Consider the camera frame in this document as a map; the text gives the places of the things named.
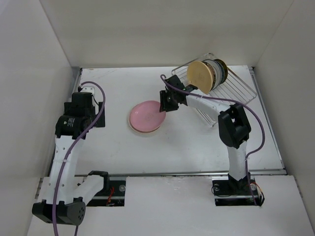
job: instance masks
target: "white floor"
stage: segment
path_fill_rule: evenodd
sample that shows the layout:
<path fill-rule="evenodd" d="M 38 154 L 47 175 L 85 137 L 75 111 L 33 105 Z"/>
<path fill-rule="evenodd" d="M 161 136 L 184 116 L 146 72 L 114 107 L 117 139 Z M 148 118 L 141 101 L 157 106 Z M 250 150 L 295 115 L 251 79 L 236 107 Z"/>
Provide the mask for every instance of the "white floor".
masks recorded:
<path fill-rule="evenodd" d="M 78 236 L 314 235 L 292 176 L 256 182 L 262 207 L 215 206 L 210 177 L 129 177 L 125 207 L 88 207 Z M 61 236 L 74 234 L 73 226 L 58 228 Z M 43 235 L 53 236 L 53 226 L 33 216 L 28 236 Z"/>
<path fill-rule="evenodd" d="M 230 67 L 253 89 L 247 66 Z M 104 170 L 111 174 L 227 171 L 227 150 L 219 139 L 218 126 L 211 128 L 198 113 L 184 105 L 167 113 L 162 126 L 152 134 L 135 133 L 127 123 L 133 106 L 146 100 L 159 101 L 164 89 L 160 74 L 173 67 L 84 69 L 81 81 L 99 83 L 106 92 L 106 127 L 91 130 L 83 145 L 76 174 Z M 101 94 L 96 90 L 96 99 Z M 249 103 L 262 119 L 266 144 L 249 159 L 250 170 L 282 169 L 259 98 Z M 247 150 L 261 143 L 257 121 L 248 113 L 252 126 Z"/>

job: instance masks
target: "yellow plate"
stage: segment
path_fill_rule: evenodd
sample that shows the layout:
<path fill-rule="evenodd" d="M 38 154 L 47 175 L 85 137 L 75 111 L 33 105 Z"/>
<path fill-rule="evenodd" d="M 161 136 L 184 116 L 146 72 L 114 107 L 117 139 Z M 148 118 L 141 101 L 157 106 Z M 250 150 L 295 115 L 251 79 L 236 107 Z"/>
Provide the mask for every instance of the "yellow plate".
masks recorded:
<path fill-rule="evenodd" d="M 201 61 L 194 61 L 188 66 L 189 83 L 198 87 L 205 94 L 208 94 L 212 88 L 213 76 L 211 70 Z"/>

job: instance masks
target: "white wire rack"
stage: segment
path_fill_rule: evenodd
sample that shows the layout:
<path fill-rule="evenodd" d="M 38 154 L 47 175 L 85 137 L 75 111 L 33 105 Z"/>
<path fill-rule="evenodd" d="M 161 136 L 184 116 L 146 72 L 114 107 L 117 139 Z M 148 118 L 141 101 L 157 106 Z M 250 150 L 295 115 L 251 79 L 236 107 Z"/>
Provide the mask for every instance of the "white wire rack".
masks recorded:
<path fill-rule="evenodd" d="M 187 62 L 184 65 L 181 65 L 175 69 L 172 70 L 172 75 L 177 75 L 178 78 L 182 81 L 182 83 L 187 86 L 188 80 L 187 80 L 187 67 L 190 63 L 192 63 L 195 60 L 203 61 L 206 59 L 217 59 L 217 57 L 212 53 L 206 53 L 198 58 Z M 256 96 L 257 93 L 251 89 L 240 77 L 238 77 L 232 70 L 228 69 L 228 76 L 226 81 L 219 85 L 216 89 L 209 92 L 209 96 L 211 97 L 218 97 L 218 98 L 228 98 L 233 99 L 239 102 L 242 102 L 244 104 L 249 103 L 252 101 Z M 201 117 L 203 117 L 211 126 L 214 126 L 216 122 L 212 117 L 209 117 L 202 111 L 199 111 L 199 114 Z"/>

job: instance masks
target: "white wall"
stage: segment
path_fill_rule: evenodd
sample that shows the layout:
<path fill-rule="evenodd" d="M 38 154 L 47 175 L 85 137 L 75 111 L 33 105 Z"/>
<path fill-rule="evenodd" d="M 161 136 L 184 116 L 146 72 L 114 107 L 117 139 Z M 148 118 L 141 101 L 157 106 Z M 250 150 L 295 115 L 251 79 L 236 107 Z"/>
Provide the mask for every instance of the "white wall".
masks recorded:
<path fill-rule="evenodd" d="M 255 65 L 292 0 L 41 0 L 74 66 Z"/>
<path fill-rule="evenodd" d="M 72 72 L 39 0 L 0 3 L 0 235 L 22 236 Z"/>
<path fill-rule="evenodd" d="M 295 0 L 255 73 L 288 173 L 315 227 L 315 1 Z"/>

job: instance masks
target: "bolt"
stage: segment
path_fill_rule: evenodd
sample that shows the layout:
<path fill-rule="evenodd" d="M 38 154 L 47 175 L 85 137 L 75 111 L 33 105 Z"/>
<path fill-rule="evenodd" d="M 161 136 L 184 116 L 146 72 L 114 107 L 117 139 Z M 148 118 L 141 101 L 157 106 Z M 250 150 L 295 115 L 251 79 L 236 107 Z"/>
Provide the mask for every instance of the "bolt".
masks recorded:
<path fill-rule="evenodd" d="M 119 191 L 125 192 L 125 190 L 126 190 L 126 186 L 124 186 L 124 185 L 119 186 Z"/>
<path fill-rule="evenodd" d="M 215 190 L 215 191 L 219 191 L 220 189 L 219 189 L 219 185 L 216 183 L 215 185 L 213 185 L 213 189 Z"/>
<path fill-rule="evenodd" d="M 256 186 L 256 184 L 251 184 L 251 189 L 252 189 L 252 191 L 255 191 L 256 189 L 257 189 L 257 186 Z"/>

